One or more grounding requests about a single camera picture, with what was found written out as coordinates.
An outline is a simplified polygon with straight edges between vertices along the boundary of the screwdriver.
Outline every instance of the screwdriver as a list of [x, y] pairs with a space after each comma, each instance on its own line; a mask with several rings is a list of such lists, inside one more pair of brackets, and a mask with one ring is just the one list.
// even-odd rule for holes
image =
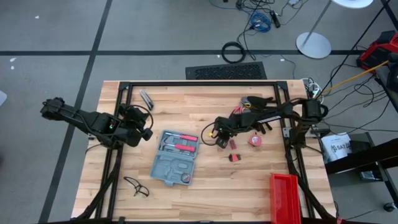
[[189, 141], [198, 141], [198, 138], [195, 137], [195, 136], [187, 136], [187, 135], [184, 135], [184, 134], [172, 134], [172, 133], [165, 133], [165, 134], [168, 134], [168, 135], [171, 135], [171, 136], [177, 136], [177, 137], [180, 137], [182, 139], [189, 140]]
[[172, 144], [166, 144], [168, 146], [173, 146], [176, 149], [179, 150], [185, 150], [185, 151], [190, 151], [190, 152], [195, 152], [195, 147], [192, 146], [184, 146], [184, 145], [172, 145]]

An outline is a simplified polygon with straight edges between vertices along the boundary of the black metal frame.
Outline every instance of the black metal frame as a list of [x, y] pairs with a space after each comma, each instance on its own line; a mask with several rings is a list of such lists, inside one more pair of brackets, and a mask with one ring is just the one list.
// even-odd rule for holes
[[371, 148], [325, 164], [326, 172], [335, 174], [357, 168], [360, 171], [378, 170], [393, 202], [398, 205], [398, 190], [387, 171], [387, 168], [398, 165], [398, 138], [375, 146], [369, 133], [366, 135]]
[[[275, 99], [277, 105], [282, 104], [281, 96], [279, 93], [279, 90], [282, 90], [284, 93], [284, 100], [285, 101], [290, 101], [290, 95], [289, 95], [289, 90], [287, 86], [287, 82], [284, 81], [276, 81], [276, 82], [270, 82], [270, 81], [259, 81], [259, 82], [253, 82], [253, 81], [222, 81], [222, 82], [212, 82], [212, 81], [200, 81], [200, 82], [186, 82], [186, 81], [171, 81], [171, 82], [120, 82], [119, 83], [119, 88], [118, 88], [118, 97], [116, 98], [116, 105], [115, 105], [115, 110], [114, 113], [115, 115], [118, 114], [118, 108], [119, 105], [122, 103], [122, 95], [125, 90], [127, 90], [127, 98], [126, 98], [126, 104], [130, 105], [131, 100], [132, 100], [132, 90], [135, 86], [272, 86], [274, 87], [274, 94], [275, 94]], [[290, 119], [290, 126], [293, 128], [295, 126], [295, 122]], [[283, 129], [286, 128], [286, 123], [284, 119], [280, 119], [280, 126], [281, 126], [281, 131], [282, 131], [282, 136], [283, 134]], [[287, 144], [286, 139], [284, 140], [284, 146], [285, 150], [290, 152], [290, 145]], [[106, 181], [108, 175], [109, 175], [109, 167], [111, 163], [111, 158], [113, 154], [112, 149], [108, 149], [106, 153], [106, 158], [104, 162], [104, 169], [103, 169], [103, 175], [102, 175], [102, 180], [101, 183], [104, 184]], [[297, 152], [297, 162], [298, 162], [298, 168], [300, 171], [300, 175], [302, 180], [305, 182], [305, 184], [308, 186], [308, 180], [307, 180], [307, 173], [305, 171], [305, 165], [302, 157], [302, 152], [301, 148], [296, 149]], [[121, 161], [123, 156], [123, 147], [121, 149], [117, 150], [117, 155], [116, 155], [116, 160]], [[109, 198], [109, 205], [108, 205], [108, 211], [106, 218], [112, 219], [113, 218], [113, 210], [114, 210], [114, 204], [116, 201], [116, 191], [118, 187], [118, 179], [119, 179], [119, 171], [120, 171], [120, 163], [118, 163], [117, 166], [117, 177], [114, 179], [111, 187], [111, 195]], [[315, 213], [313, 210], [313, 206], [310, 203], [309, 199], [306, 198], [306, 205], [307, 205], [307, 210], [308, 210], [308, 216], [310, 218], [315, 218]], [[97, 206], [96, 212], [95, 212], [95, 218], [101, 218], [102, 214], [102, 209], [103, 209], [103, 200], [101, 200]]]

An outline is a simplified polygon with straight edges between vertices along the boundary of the eyeglasses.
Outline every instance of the eyeglasses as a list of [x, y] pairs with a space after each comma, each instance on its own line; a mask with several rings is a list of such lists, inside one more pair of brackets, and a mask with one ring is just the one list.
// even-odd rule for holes
[[136, 196], [139, 193], [145, 195], [146, 197], [149, 196], [149, 190], [145, 186], [141, 185], [138, 180], [132, 178], [132, 177], [123, 177], [123, 179], [127, 182], [129, 182], [131, 185], [134, 186], [134, 189], [136, 190], [136, 193], [134, 196]]

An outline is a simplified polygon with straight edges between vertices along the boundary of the red plastic box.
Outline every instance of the red plastic box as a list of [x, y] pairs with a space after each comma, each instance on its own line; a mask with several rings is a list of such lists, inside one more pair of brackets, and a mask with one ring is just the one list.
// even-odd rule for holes
[[301, 224], [297, 176], [271, 174], [271, 223]]

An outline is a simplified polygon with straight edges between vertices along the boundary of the wooden table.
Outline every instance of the wooden table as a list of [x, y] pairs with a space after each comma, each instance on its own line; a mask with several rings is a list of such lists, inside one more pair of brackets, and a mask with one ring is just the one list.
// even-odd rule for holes
[[[290, 98], [305, 98], [301, 80], [288, 80]], [[98, 103], [99, 112], [113, 114], [118, 81], [105, 81]], [[182, 221], [266, 221], [270, 220], [270, 173], [288, 174], [280, 123], [270, 123], [273, 131], [261, 135], [262, 145], [251, 147], [249, 133], [234, 137], [242, 160], [230, 162], [229, 146], [221, 150], [216, 146], [200, 144], [195, 160], [193, 182], [190, 186], [168, 187], [162, 180], [151, 179], [149, 174], [157, 154], [159, 134], [171, 129], [200, 135], [201, 130], [217, 116], [227, 116], [242, 96], [274, 96], [273, 87], [267, 86], [145, 86], [133, 88], [132, 104], [145, 106], [139, 90], [145, 89], [155, 108], [154, 135], [137, 147], [125, 145], [119, 176], [114, 219]], [[90, 141], [89, 147], [98, 144]], [[316, 139], [307, 139], [307, 145], [319, 149]], [[106, 149], [99, 146], [90, 150], [85, 158], [72, 216], [79, 215], [97, 193], [104, 167]], [[321, 154], [303, 149], [308, 183], [322, 205], [335, 214], [328, 176]], [[150, 196], [133, 197], [135, 190], [124, 176], [133, 177], [150, 190]], [[105, 196], [103, 216], [108, 208], [109, 192]], [[307, 215], [303, 193], [300, 194], [303, 214]]]

